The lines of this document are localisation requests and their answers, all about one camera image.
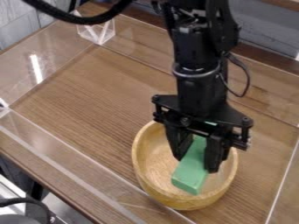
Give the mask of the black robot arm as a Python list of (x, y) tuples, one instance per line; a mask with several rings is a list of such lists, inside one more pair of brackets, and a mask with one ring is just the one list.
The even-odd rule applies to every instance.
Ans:
[(254, 120), (229, 102), (229, 63), (245, 64), (231, 54), (239, 44), (241, 27), (229, 0), (153, 0), (163, 15), (173, 41), (173, 75), (177, 93), (153, 97), (154, 119), (163, 124), (177, 159), (205, 137), (203, 167), (219, 171), (230, 149), (249, 148)]

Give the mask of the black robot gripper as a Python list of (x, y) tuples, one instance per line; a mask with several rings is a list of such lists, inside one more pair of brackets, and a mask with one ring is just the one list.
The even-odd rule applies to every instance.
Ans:
[(230, 148), (249, 148), (249, 132), (254, 120), (229, 104), (229, 67), (219, 63), (211, 69), (173, 66), (177, 94), (158, 94), (154, 120), (165, 126), (173, 156), (181, 161), (193, 145), (193, 133), (206, 122), (217, 123), (214, 135), (207, 138), (205, 169), (217, 173), (227, 160)]

